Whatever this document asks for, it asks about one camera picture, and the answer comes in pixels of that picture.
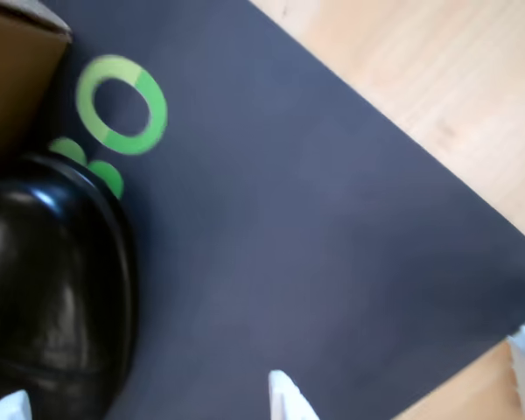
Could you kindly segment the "moving white gripper jaw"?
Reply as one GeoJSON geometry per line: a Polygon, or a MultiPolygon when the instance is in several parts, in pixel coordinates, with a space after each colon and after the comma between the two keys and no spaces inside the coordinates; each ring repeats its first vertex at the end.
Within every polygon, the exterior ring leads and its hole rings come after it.
{"type": "Polygon", "coordinates": [[[0,420],[32,420],[32,407],[25,390],[0,399],[0,420]]]}

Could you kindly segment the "fixed white gripper jaw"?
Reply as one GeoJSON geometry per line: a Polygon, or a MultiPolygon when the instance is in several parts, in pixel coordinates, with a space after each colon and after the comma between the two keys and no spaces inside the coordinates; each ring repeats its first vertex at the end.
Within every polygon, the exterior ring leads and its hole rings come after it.
{"type": "Polygon", "coordinates": [[[284,371],[270,371],[268,383],[271,420],[319,420],[314,408],[284,371]]]}

